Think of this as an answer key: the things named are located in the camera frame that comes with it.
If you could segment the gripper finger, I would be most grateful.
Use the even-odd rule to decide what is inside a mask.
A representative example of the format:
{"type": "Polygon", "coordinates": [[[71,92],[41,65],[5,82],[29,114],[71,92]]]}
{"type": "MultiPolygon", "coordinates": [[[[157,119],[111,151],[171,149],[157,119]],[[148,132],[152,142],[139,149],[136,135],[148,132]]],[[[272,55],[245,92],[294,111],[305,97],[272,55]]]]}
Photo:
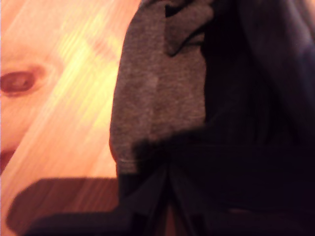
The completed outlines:
{"type": "Polygon", "coordinates": [[[174,204],[189,236],[313,236],[308,218],[232,211],[205,196],[180,172],[171,172],[174,204]]]}
{"type": "Polygon", "coordinates": [[[153,236],[162,218],[167,172],[159,169],[109,212],[63,213],[43,217],[29,236],[153,236]]]}

